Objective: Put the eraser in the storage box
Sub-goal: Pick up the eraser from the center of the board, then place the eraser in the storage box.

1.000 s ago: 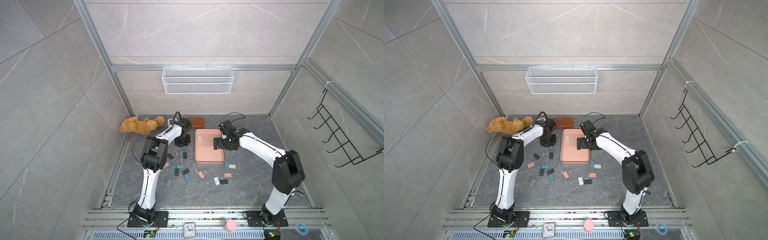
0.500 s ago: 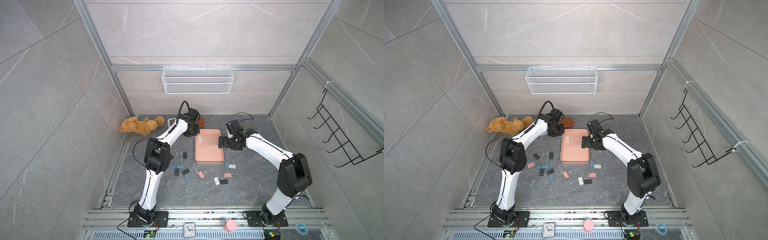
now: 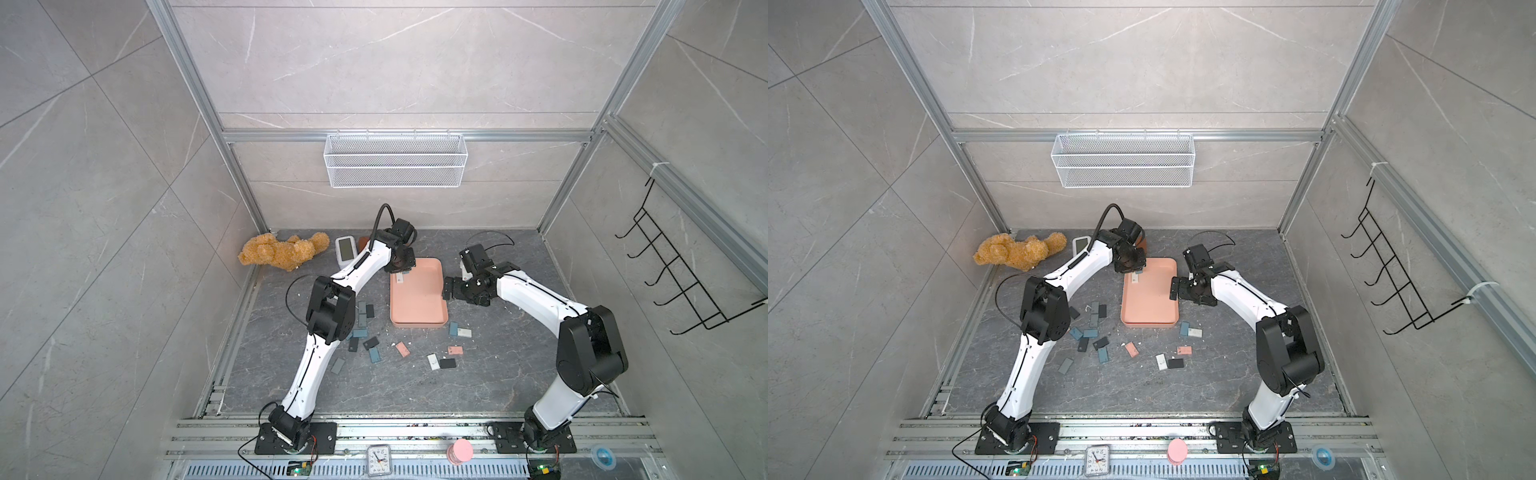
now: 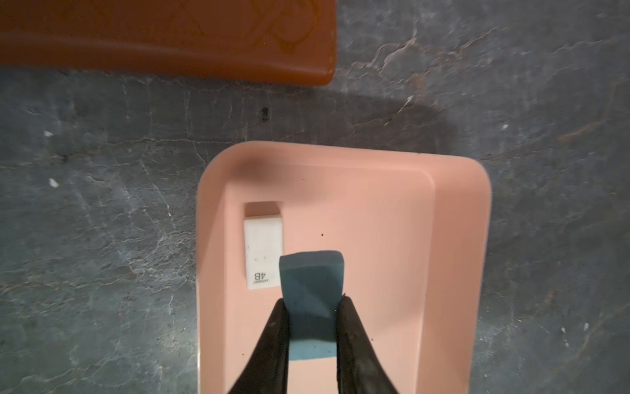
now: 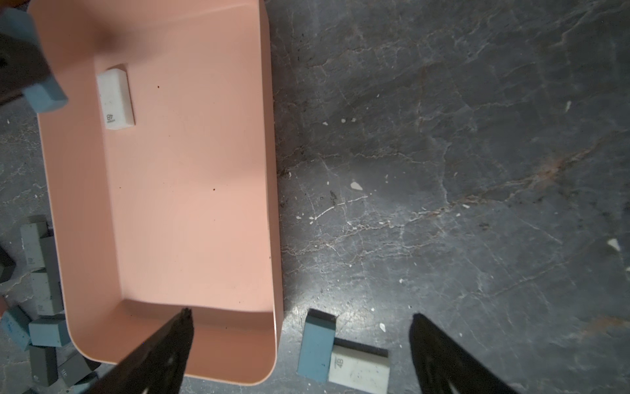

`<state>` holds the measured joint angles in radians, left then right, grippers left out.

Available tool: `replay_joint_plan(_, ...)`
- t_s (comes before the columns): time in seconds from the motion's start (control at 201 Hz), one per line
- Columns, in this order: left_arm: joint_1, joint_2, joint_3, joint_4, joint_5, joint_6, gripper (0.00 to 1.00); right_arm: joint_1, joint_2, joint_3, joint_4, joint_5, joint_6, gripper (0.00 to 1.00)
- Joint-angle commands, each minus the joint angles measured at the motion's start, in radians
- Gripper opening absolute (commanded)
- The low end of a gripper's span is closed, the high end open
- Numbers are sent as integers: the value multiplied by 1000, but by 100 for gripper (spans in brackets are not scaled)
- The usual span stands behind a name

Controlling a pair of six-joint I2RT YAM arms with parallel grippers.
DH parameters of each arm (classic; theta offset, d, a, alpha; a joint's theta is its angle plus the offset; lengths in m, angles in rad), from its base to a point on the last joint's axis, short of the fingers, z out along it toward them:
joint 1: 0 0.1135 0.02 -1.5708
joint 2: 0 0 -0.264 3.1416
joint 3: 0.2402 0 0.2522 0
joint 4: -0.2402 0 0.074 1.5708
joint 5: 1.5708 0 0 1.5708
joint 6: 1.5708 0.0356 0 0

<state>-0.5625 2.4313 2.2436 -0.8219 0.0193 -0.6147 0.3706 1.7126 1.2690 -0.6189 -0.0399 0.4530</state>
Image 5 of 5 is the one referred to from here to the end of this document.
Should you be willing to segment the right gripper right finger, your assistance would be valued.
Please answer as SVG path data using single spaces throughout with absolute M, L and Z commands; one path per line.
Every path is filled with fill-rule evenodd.
M 423 314 L 409 329 L 413 366 L 423 393 L 514 393 Z

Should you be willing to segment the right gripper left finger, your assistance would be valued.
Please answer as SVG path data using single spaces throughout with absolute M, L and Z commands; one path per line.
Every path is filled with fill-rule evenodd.
M 194 333 L 192 310 L 183 308 L 88 392 L 180 392 Z

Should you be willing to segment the white eraser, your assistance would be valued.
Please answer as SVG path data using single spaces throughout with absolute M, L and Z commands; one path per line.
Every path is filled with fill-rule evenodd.
M 97 75 L 98 96 L 107 130 L 122 130 L 133 127 L 134 118 L 127 74 L 113 68 Z
M 372 394 L 386 394 L 389 387 L 389 351 L 336 338 L 328 381 Z

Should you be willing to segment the pink storage tray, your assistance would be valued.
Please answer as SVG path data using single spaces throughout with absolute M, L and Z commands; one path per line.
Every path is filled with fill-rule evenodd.
M 269 19 L 261 1 L 33 1 L 68 103 L 39 115 L 67 325 L 121 362 L 182 308 L 190 377 L 252 386 L 283 322 Z M 136 124 L 107 130 L 97 75 Z

